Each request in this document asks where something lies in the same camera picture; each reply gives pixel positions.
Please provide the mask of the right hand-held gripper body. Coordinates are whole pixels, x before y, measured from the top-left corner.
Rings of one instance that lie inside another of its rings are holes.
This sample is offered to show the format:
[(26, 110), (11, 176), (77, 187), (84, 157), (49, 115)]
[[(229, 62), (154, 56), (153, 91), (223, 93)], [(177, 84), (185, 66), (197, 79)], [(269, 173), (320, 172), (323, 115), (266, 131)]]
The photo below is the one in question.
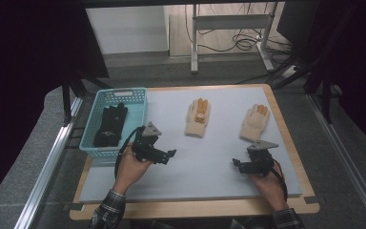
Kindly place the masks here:
[(248, 174), (260, 174), (266, 176), (275, 164), (269, 150), (276, 147), (276, 143), (264, 140), (253, 142), (247, 148), (248, 156), (251, 160)]

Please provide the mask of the person's right hand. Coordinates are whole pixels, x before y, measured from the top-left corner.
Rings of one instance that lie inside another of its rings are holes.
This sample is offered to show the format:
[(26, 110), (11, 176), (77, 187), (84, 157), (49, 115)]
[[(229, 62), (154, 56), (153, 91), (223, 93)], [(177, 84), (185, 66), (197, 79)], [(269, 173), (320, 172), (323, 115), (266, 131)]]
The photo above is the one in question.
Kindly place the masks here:
[(260, 175), (249, 175), (249, 178), (254, 183), (259, 194), (270, 204), (273, 212), (289, 208), (289, 205), (284, 198), (284, 191), (282, 190), (279, 179), (273, 172), (270, 172), (265, 177)]

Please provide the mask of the grey foam mat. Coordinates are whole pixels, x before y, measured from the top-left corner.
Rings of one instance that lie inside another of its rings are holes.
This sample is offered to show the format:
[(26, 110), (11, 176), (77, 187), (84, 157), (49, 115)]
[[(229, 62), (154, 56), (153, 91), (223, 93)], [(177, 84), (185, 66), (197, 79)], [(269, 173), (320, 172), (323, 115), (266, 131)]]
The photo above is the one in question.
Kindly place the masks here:
[[(210, 120), (201, 138), (184, 134), (188, 108), (197, 98), (211, 103)], [(254, 104), (269, 104), (261, 86), (153, 91), (147, 93), (147, 101), (147, 119), (162, 132), (155, 147), (162, 151), (176, 150), (176, 154), (166, 165), (151, 166), (129, 189), (127, 200), (228, 199), (258, 195), (233, 160), (249, 159), (250, 142), (240, 137), (240, 130), (247, 111)]]

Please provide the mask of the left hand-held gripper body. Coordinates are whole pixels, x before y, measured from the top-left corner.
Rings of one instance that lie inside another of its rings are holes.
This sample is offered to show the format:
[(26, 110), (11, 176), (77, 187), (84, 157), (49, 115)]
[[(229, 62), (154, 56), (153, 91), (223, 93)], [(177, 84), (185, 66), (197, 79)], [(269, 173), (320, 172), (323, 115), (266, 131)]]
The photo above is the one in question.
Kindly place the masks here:
[(167, 152), (154, 147), (154, 143), (161, 135), (162, 133), (152, 122), (137, 129), (132, 150), (139, 161), (149, 160), (153, 163), (159, 163), (162, 158), (169, 156)]

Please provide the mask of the aluminium rail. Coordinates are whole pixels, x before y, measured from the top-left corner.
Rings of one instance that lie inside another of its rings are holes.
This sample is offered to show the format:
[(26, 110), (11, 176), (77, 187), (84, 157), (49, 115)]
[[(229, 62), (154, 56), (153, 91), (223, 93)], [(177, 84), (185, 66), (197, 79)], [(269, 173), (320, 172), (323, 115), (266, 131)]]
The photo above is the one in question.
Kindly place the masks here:
[(78, 115), (79, 109), (83, 104), (82, 98), (75, 98), (71, 103), (69, 111), (64, 112), (61, 122), (55, 133), (55, 140), (51, 144), (50, 151), (44, 157), (44, 163), (40, 166), (40, 172), (30, 191), (30, 195), (24, 204), (23, 210), (13, 229), (30, 229), (32, 222), (38, 212), (39, 206), (47, 188), (51, 182), (53, 173), (60, 157), (65, 149), (68, 138), (73, 128), (74, 119)]
[(366, 208), (366, 182), (363, 179), (363, 176), (361, 175), (352, 158), (350, 157), (345, 145), (340, 140), (335, 128), (326, 120), (324, 115), (321, 113), (321, 105), (319, 104), (318, 100), (310, 94), (307, 94), (306, 98), (311, 103), (318, 122), (322, 126), (325, 135), (329, 138), (333, 148), (335, 149), (335, 153), (340, 160), (340, 163), (342, 164), (346, 174), (348, 175), (349, 180), (353, 183), (356, 192), (358, 193), (363, 205)]

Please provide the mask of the person's left hand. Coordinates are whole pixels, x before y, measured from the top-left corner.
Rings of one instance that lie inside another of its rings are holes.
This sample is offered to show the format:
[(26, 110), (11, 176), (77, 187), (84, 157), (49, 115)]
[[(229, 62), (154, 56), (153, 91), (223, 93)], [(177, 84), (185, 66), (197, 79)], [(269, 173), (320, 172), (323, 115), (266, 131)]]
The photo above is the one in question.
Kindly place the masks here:
[(145, 175), (152, 164), (149, 160), (139, 161), (135, 157), (132, 145), (129, 144), (122, 154), (112, 189), (116, 193), (125, 196), (128, 189)]

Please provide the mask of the grey tape piece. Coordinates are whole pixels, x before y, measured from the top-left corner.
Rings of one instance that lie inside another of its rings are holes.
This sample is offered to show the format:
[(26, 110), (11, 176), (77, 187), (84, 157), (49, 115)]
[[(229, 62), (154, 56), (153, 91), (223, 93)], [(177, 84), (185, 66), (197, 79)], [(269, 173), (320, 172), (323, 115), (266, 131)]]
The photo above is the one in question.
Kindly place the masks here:
[(306, 204), (313, 204), (313, 203), (319, 203), (319, 204), (325, 204), (326, 199), (319, 196), (310, 196), (304, 198)]
[(63, 206), (63, 211), (84, 211), (85, 205), (82, 203), (66, 203)]

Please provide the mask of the teal plastic basket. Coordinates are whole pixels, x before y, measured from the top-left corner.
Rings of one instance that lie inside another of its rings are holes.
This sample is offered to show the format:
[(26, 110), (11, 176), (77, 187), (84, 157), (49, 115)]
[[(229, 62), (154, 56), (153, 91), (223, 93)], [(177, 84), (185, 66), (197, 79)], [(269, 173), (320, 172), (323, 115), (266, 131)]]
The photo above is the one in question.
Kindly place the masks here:
[[(102, 124), (105, 109), (123, 103), (127, 110), (121, 139), (117, 146), (97, 147), (94, 137)], [(91, 112), (79, 143), (79, 149), (92, 157), (115, 157), (131, 132), (146, 122), (147, 90), (145, 88), (122, 88), (100, 90), (96, 93)]]

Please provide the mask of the black tripod stand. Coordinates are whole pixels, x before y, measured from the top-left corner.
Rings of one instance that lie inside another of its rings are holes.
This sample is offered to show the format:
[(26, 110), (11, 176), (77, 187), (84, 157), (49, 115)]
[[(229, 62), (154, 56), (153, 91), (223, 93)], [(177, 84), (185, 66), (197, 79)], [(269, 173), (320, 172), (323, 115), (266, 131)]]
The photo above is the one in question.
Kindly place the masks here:
[(330, 31), (327, 42), (324, 44), (323, 48), (319, 50), (317, 58), (315, 58), (312, 63), (278, 83), (272, 84), (272, 88), (278, 90), (309, 73), (310, 76), (307, 78), (303, 90), (306, 94), (314, 94), (318, 87), (322, 86), (320, 96), (321, 114), (329, 123), (332, 123), (330, 117), (331, 77), (327, 64), (329, 63), (330, 55), (334, 51), (336, 42), (346, 28), (346, 25), (350, 21), (355, 10), (356, 5), (354, 3), (347, 3), (344, 8), (339, 10), (338, 16), (329, 26)]
[(111, 88), (110, 85), (102, 82), (101, 80), (82, 72), (76, 72), (69, 76), (65, 76), (62, 80), (61, 86), (64, 108), (64, 127), (67, 127), (71, 123), (71, 92), (73, 92), (77, 98), (83, 98), (87, 94), (87, 89), (82, 82), (83, 79), (88, 80), (101, 89)]

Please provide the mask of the white metal stand frame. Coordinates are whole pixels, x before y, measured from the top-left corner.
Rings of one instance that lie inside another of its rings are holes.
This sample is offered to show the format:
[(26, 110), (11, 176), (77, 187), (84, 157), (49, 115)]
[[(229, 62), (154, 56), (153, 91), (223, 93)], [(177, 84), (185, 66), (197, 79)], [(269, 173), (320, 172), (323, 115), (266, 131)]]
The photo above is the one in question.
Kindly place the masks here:
[(197, 5), (193, 5), (192, 16), (192, 47), (191, 47), (191, 72), (198, 73), (197, 32), (199, 30), (236, 30), (236, 29), (262, 29), (256, 47), (268, 72), (274, 66), (266, 51), (266, 44), (275, 19), (278, 4), (274, 3), (270, 11), (265, 14), (237, 14), (237, 15), (203, 15), (197, 14)]

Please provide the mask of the white power strip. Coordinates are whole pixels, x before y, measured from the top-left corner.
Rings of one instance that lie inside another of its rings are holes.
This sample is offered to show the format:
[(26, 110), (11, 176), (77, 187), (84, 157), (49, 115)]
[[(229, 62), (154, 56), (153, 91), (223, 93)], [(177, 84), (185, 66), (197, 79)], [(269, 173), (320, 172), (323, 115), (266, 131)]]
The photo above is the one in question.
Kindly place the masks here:
[(281, 76), (283, 78), (288, 78), (289, 76), (291, 76), (294, 73), (296, 73), (297, 70), (298, 70), (298, 67), (296, 65), (292, 65)]

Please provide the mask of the cream glove with orange fingertips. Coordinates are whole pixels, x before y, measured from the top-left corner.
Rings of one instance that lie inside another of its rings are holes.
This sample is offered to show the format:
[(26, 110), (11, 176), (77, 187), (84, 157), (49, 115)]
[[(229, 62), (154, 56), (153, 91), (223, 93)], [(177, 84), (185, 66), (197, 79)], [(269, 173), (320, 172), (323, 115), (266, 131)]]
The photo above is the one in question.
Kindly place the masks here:
[(245, 115), (240, 136), (251, 141), (258, 141), (265, 130), (269, 115), (270, 111), (267, 106), (254, 104)]
[(189, 107), (185, 135), (203, 137), (208, 125), (211, 104), (207, 99), (197, 98)]

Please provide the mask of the white panel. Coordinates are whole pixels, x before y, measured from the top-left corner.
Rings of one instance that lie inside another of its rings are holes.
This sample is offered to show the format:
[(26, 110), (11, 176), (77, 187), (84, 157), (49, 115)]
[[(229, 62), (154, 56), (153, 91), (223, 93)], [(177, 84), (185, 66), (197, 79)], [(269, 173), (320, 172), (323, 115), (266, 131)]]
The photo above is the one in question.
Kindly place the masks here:
[(86, 9), (103, 54), (165, 52), (169, 18), (162, 6)]

